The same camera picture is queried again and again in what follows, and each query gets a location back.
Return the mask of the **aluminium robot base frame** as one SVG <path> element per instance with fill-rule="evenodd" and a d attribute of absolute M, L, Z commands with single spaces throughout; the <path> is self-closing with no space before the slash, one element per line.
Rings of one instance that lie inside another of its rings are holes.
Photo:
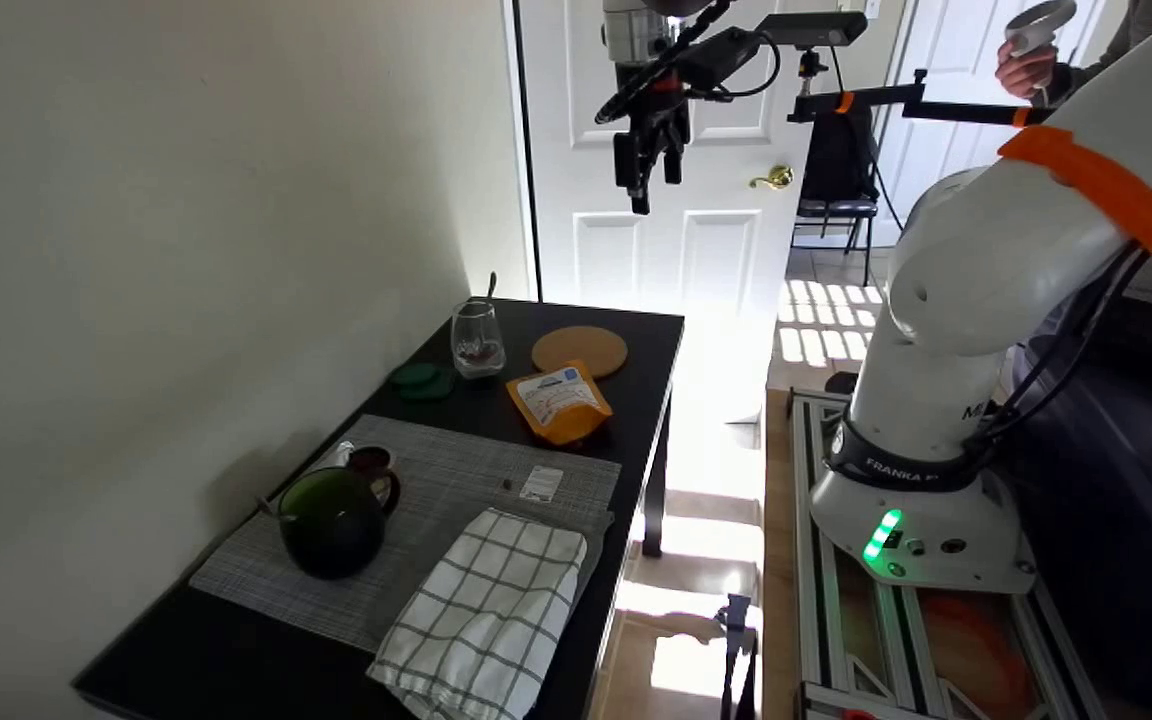
<path fill-rule="evenodd" d="M 800 709 L 809 720 L 1108 720 L 1043 587 L 924 593 L 873 579 L 809 520 L 839 397 L 789 401 Z"/>

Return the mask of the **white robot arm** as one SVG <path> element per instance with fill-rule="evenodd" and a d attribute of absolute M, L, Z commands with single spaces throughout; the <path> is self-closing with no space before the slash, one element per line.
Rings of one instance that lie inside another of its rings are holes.
<path fill-rule="evenodd" d="M 1023 593 L 1031 553 L 980 457 L 1004 352 L 1120 261 L 1152 261 L 1152 36 L 1015 127 L 994 160 L 930 185 L 809 515 L 866 576 Z"/>

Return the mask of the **person's hand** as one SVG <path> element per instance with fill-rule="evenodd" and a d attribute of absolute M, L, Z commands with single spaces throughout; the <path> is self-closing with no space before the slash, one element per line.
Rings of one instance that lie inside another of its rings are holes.
<path fill-rule="evenodd" d="M 1060 96 L 1060 57 L 1052 45 L 1019 54 L 1013 42 L 994 49 L 994 86 L 1031 105 Z"/>

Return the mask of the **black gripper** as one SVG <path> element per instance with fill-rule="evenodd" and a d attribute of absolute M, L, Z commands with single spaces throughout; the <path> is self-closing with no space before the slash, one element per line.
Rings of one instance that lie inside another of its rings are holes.
<path fill-rule="evenodd" d="M 662 149 L 662 185 L 680 185 L 686 132 L 674 115 L 690 100 L 726 100 L 725 82 L 763 45 L 751 27 L 711 33 L 726 8 L 732 0 L 605 0 L 600 42 L 617 93 L 595 107 L 595 120 L 620 126 L 613 149 L 622 153 L 637 215 L 650 214 L 650 153 Z"/>

